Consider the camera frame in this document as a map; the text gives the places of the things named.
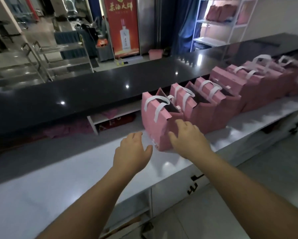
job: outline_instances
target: gray floor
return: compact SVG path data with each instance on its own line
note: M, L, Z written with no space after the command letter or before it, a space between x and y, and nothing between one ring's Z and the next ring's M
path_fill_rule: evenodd
M238 167L298 207L298 134ZM216 189L207 185L152 220L155 239L249 238ZM123 239L140 239L140 229Z

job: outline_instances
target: white bottle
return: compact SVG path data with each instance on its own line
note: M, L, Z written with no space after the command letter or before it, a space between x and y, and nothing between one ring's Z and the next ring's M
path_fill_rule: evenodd
M121 25L123 27L123 29L120 30L121 43L123 44L123 50L127 51L131 49L129 30L126 29L125 21L123 19L121 20Z

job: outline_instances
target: black granite counter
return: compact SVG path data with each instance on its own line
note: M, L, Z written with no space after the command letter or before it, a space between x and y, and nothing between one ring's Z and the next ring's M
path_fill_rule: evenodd
M278 34L0 93L0 135L92 115L177 82L259 54L298 50L298 36Z

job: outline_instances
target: red banner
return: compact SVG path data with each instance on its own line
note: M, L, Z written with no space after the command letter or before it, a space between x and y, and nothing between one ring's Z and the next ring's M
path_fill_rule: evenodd
M137 0L104 0L115 57L139 53Z

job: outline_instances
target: blue curtain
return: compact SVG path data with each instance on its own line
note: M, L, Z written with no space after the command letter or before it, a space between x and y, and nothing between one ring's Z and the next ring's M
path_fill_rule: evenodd
M96 17L99 17L99 20L101 22L101 11L100 11L100 4L99 0L88 0L91 14L93 16L93 20L95 20Z
M171 55L190 52L198 7L199 0L177 0Z

